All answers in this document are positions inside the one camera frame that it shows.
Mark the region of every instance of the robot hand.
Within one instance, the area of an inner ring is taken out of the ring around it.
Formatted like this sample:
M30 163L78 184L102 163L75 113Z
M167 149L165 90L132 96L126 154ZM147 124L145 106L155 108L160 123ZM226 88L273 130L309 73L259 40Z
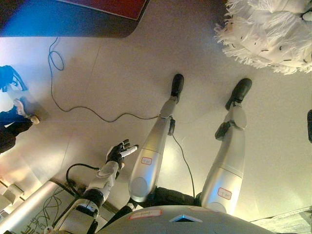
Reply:
M138 149L138 145L130 147L129 140L126 139L116 146L112 146L107 153L107 160L117 162L119 169L123 167L124 158Z

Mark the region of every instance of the white floor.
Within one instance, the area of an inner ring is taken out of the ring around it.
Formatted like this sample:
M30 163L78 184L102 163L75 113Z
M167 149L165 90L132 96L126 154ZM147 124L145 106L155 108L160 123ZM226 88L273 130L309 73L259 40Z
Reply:
M124 112L153 117L169 97L173 76L182 73L175 136L198 194L220 146L214 134L226 115L224 104L236 83L249 77L253 87L243 102L248 118L245 175L234 215L251 221L310 206L312 148L306 117L312 109L312 74L284 76L227 58L213 31L222 12L217 0L152 0L127 38L60 38L55 50L65 70L54 70L54 95L63 108L86 105L106 119ZM0 38L0 65L13 66L29 88L0 93L0 110L23 97L41 119L0 155L0 178L22 187L25 197L59 172L57 178L63 179L73 163L102 166L107 150L126 138L142 145L155 122L126 116L105 123L87 110L61 112L50 95L47 56L54 39ZM136 156L126 159L108 199L118 208L129 199L127 182ZM85 184L92 175L84 168L71 172ZM187 167L171 137L158 185L192 194Z

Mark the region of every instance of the black robot foot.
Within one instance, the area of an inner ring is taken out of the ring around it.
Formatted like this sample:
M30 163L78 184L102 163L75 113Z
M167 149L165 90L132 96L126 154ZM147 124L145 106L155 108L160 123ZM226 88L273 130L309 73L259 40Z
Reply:
M171 88L171 96L177 97L176 103L179 102L180 94L183 89L184 84L184 77L181 74L176 74L173 81L172 81L172 88Z
M241 79L233 89L232 95L228 100L228 102L226 103L225 108L229 110L232 102L234 101L237 103L241 103L246 94L248 93L248 91L250 90L250 88L252 87L252 84L253 82L251 81L251 79L248 78Z

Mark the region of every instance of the white fluffy object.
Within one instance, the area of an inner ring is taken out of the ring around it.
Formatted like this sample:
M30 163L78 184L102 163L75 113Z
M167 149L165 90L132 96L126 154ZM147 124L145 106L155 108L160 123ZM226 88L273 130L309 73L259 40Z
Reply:
M223 52L256 68L285 75L312 71L312 22L301 14L310 0L228 0L225 27L214 29Z

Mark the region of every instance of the silver robot leg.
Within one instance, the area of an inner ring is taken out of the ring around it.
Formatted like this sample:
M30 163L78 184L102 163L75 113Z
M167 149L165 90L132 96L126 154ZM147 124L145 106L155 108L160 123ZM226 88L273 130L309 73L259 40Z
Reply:
M241 102L252 81L242 79L226 104L229 110L215 138L221 140L220 150L208 173L200 195L202 207L233 214L244 174L246 115Z
M148 194L156 187L175 106L176 97L171 97L163 105L160 115L137 157L129 182L130 197L136 202L145 201Z

